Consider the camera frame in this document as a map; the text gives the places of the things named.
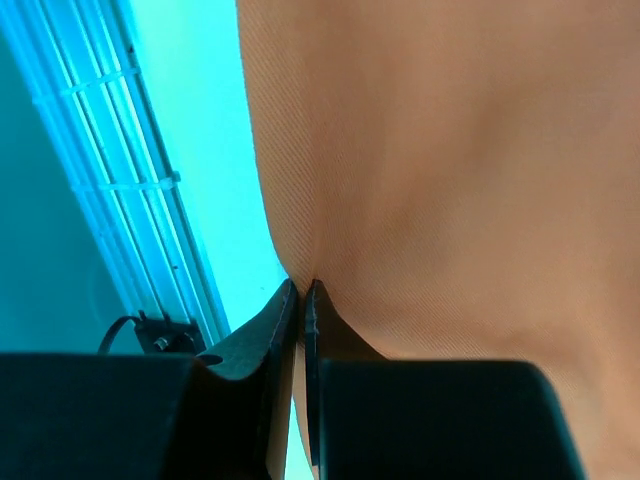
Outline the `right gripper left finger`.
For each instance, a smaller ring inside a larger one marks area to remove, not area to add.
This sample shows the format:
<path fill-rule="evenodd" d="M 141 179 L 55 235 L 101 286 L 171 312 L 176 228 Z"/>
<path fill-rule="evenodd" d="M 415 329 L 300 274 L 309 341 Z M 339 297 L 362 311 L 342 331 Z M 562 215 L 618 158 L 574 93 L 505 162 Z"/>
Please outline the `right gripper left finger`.
<path fill-rule="evenodd" d="M 262 310 L 198 356 L 195 479 L 282 479 L 299 294 L 284 281 Z"/>

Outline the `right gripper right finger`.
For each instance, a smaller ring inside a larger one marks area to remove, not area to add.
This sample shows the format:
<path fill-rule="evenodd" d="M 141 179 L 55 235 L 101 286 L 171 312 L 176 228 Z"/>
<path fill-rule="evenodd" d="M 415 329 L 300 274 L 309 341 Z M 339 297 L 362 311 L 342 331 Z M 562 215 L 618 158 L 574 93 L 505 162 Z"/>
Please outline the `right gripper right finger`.
<path fill-rule="evenodd" d="M 358 366 L 383 362 L 384 356 L 339 315 L 324 283 L 315 279 L 307 292 L 304 313 L 306 409 L 310 458 L 321 479 L 336 479 L 339 463 L 354 436 L 349 404 Z"/>

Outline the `orange trousers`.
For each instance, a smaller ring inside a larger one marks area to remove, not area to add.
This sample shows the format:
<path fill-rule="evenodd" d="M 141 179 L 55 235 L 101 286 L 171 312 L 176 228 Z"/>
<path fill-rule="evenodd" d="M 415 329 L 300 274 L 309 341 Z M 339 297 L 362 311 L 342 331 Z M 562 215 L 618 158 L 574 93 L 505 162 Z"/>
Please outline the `orange trousers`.
<path fill-rule="evenodd" d="M 270 233 L 393 358 L 522 358 L 639 475 L 639 5 L 241 1 Z"/>

